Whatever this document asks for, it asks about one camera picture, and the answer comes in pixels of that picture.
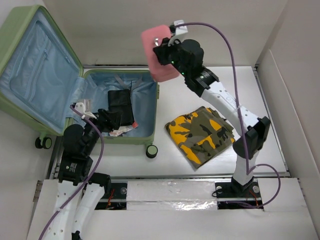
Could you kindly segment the red white packet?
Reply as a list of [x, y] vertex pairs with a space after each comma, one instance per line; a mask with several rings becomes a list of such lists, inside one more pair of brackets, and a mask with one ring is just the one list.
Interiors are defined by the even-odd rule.
[[139, 125], [138, 123], [135, 121], [132, 125], [127, 125], [127, 126], [120, 126], [119, 129], [117, 130], [113, 130], [109, 133], [109, 136], [111, 137], [118, 137], [124, 133], [127, 133], [135, 128], [137, 128]]

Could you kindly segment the black leather pouch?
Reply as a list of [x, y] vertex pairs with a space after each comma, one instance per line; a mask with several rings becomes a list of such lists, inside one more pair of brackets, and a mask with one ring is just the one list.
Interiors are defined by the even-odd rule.
[[129, 89], [108, 91], [108, 110], [121, 113], [121, 126], [130, 126], [134, 123], [134, 114]]

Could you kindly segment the pink vanity case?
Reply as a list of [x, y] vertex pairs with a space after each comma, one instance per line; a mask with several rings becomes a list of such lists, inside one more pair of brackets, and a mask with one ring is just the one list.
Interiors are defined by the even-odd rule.
[[172, 80], [180, 75], [168, 59], [167, 42], [170, 38], [171, 31], [167, 25], [149, 28], [141, 33], [150, 74], [158, 83]]

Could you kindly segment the green hard-shell suitcase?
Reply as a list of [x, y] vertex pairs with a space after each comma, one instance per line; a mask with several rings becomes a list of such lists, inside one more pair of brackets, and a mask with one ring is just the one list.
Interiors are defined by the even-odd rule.
[[120, 136], [104, 134], [108, 144], [153, 144], [159, 85], [145, 69], [85, 70], [62, 31], [41, 5], [14, 7], [0, 28], [0, 108], [39, 132], [35, 147], [49, 149], [81, 118], [70, 105], [91, 100], [91, 112], [109, 110], [108, 91], [130, 90], [138, 127]]

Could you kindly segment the camouflage garment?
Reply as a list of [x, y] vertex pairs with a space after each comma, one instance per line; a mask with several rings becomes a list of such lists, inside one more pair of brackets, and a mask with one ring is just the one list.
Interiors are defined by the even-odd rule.
[[180, 115], [164, 128], [194, 169], [200, 168], [236, 141], [234, 128], [210, 107], [201, 106]]

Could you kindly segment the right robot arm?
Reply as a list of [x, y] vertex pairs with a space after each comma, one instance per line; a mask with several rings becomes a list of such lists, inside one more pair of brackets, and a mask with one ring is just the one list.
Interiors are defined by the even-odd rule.
[[271, 121], [240, 106], [219, 78], [203, 65], [204, 50], [196, 40], [176, 39], [173, 44], [169, 42], [167, 37], [163, 40], [154, 39], [153, 52], [157, 63], [172, 65], [184, 77], [187, 87], [215, 107], [240, 135], [232, 145], [237, 159], [231, 178], [231, 191], [235, 196], [242, 197], [252, 185], [252, 168], [267, 139]]

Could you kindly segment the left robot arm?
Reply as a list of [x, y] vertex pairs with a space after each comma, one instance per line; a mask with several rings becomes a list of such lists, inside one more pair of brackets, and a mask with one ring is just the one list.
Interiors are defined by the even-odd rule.
[[71, 105], [85, 126], [72, 124], [63, 134], [63, 152], [57, 176], [54, 213], [40, 233], [40, 240], [80, 240], [101, 198], [111, 194], [111, 177], [96, 171], [91, 153], [103, 132], [117, 130], [121, 113], [99, 109], [84, 112], [79, 104]]

